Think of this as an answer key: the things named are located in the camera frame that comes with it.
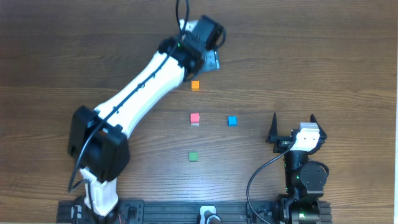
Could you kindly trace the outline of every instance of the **wooden surface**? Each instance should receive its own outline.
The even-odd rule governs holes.
[[[0,221],[54,222],[58,201],[83,193],[67,194],[72,114],[112,97],[177,33],[174,4],[0,1]],[[192,19],[207,14],[226,27],[222,68],[198,77],[201,91],[183,83],[139,123],[119,196],[245,201],[250,175],[275,156],[264,142],[273,112],[281,134],[314,113],[329,136],[312,158],[331,170],[323,200],[335,223],[392,223],[396,2],[190,5]],[[226,125],[231,114],[236,128]],[[252,198],[274,199],[284,184],[280,160],[259,174]]]

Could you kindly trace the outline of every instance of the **wooden table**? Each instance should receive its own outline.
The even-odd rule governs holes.
[[[177,33],[171,0],[0,1],[0,221],[54,222],[67,193],[73,112],[116,94]],[[160,100],[129,143],[121,198],[245,201],[250,175],[276,156],[264,142],[314,113],[329,138],[312,158],[331,175],[335,223],[392,223],[396,117],[394,1],[201,0],[190,18],[223,24],[221,70]],[[200,113],[192,127],[190,113]],[[238,127],[226,125],[238,116]],[[188,161],[188,152],[199,154]],[[285,190],[283,161],[251,197]]]

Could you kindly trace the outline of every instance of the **brown wood tabletop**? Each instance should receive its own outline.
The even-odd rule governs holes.
[[[178,32],[173,0],[0,0],[0,222],[55,222],[73,160],[73,112],[94,108]],[[181,3],[181,16],[185,3]],[[393,0],[191,0],[190,18],[224,25],[221,70],[183,83],[134,130],[121,198],[242,201],[276,156],[272,114],[289,134],[313,113],[328,134],[312,156],[330,168],[322,200],[335,223],[392,223],[397,83]],[[200,113],[200,126],[190,125]],[[238,117],[228,127],[228,115]],[[198,162],[188,152],[198,152]],[[283,161],[256,200],[284,193]]]

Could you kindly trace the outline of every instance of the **pink cube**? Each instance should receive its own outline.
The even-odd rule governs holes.
[[[199,126],[199,114],[193,113],[191,114],[191,125]]]

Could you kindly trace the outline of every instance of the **green cube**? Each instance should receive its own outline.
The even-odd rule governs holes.
[[[196,162],[198,160],[198,153],[197,152],[190,152],[189,153],[189,161]]]

